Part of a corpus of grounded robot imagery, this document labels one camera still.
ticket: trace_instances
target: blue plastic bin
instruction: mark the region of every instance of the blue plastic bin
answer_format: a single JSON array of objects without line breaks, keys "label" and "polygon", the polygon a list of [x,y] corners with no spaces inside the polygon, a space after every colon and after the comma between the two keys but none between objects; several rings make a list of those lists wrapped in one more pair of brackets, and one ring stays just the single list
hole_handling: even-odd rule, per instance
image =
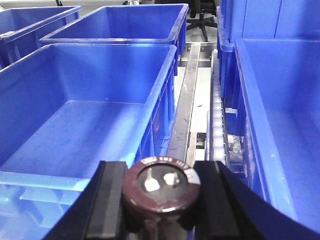
[{"label": "blue plastic bin", "polygon": [[187,31],[187,4],[146,4],[103,6],[40,40],[54,43],[155,43],[172,44],[184,53]]},{"label": "blue plastic bin", "polygon": [[248,184],[320,233],[320,41],[239,39],[235,51]]},{"label": "blue plastic bin", "polygon": [[0,12],[0,57],[4,66],[40,47],[39,39],[79,18],[81,6],[12,8]]},{"label": "blue plastic bin", "polygon": [[1,56],[0,56],[0,70],[3,69],[5,67],[4,61],[2,60]]},{"label": "blue plastic bin", "polygon": [[319,38],[320,3],[314,0],[224,0],[220,13],[225,37]]},{"label": "blue plastic bin", "polygon": [[99,161],[167,152],[176,49],[51,44],[0,70],[1,237],[41,239]]},{"label": "blue plastic bin", "polygon": [[233,108],[236,39],[320,39],[320,2],[314,0],[224,0],[217,8],[221,95]]},{"label": "blue plastic bin", "polygon": [[234,94],[234,83],[236,73],[236,53],[235,44],[230,43],[226,38],[226,30],[224,27],[223,15],[220,7],[217,7],[218,18],[218,35],[217,35],[217,49],[219,67],[220,67],[220,82],[221,82],[221,97],[224,98],[224,105],[226,108],[232,108],[232,100]]}]

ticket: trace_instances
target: plastic bin rim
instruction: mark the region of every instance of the plastic bin rim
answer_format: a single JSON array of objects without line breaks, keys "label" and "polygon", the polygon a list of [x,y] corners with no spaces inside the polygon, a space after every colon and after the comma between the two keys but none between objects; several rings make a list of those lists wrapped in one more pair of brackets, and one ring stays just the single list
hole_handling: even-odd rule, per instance
[{"label": "plastic bin rim", "polygon": [[48,48],[54,48],[54,47],[58,47],[58,46],[110,46],[110,47],[121,47],[121,46],[128,46],[128,47],[153,47],[153,48],[169,48],[169,51],[176,51],[177,47],[175,45],[171,45],[171,44],[157,44],[157,43],[122,43],[122,44],[111,44],[111,43],[74,43],[74,42],[59,42],[59,43],[51,43],[45,46],[42,46],[40,48],[38,48],[37,50],[29,53],[28,55],[20,58],[19,60],[15,61],[14,63],[4,67],[4,68],[0,68],[0,75],[1,73],[5,72],[5,71],[9,71],[8,69],[20,65],[22,64],[24,61],[27,61],[28,58],[32,57],[33,55],[37,55],[39,54],[39,52],[42,52],[45,49]]},{"label": "plastic bin rim", "polygon": [[[167,38],[160,38],[160,39],[156,39],[156,38],[52,38],[52,36],[56,35],[57,33],[65,30],[66,28],[77,24],[79,21],[95,14],[96,12],[101,11],[101,9],[108,9],[108,8],[154,8],[154,7],[158,7],[158,6],[162,6],[164,8],[170,7],[170,6],[181,6],[181,10],[179,12],[179,15],[177,17],[177,19],[175,20],[173,27],[168,35]],[[174,44],[177,39],[178,39],[178,34],[179,33],[182,25],[183,25],[183,20],[185,19],[185,17],[187,16],[188,13],[188,9],[189,9],[189,5],[186,3],[173,3],[173,4],[145,4],[145,5],[116,5],[116,6],[102,6],[99,7],[98,9],[74,20],[73,22],[62,26],[61,28],[49,33],[48,35],[42,37],[40,39],[40,43],[63,43],[63,42],[67,42],[69,40],[72,40],[76,43],[107,43],[107,42],[125,42],[125,43],[130,43],[130,42],[145,42],[146,40],[148,40],[149,42],[154,42],[154,43],[158,43],[158,42],[170,42],[171,44]]]},{"label": "plastic bin rim", "polygon": [[250,122],[250,135],[254,147],[259,173],[268,188],[271,204],[294,220],[297,214],[294,208],[287,178],[281,163],[279,152],[271,131],[256,77],[250,62],[249,53],[242,39],[237,39],[235,56],[240,75],[241,90]]},{"label": "plastic bin rim", "polygon": [[51,22],[62,19],[70,14],[79,12],[82,7],[80,5],[74,5],[74,6],[40,6],[40,7],[22,7],[22,8],[10,8],[6,9],[4,11],[11,11],[11,10],[22,10],[22,9],[53,9],[53,8],[59,8],[59,9],[66,9],[65,11],[62,11],[56,15],[47,17],[46,19],[42,21],[35,22],[34,24],[28,25],[26,27],[23,27],[17,31],[14,31],[11,34],[8,35],[0,35],[0,42],[9,43],[13,40],[16,40],[17,38],[20,38],[36,29],[39,29],[47,24],[50,24]]}]

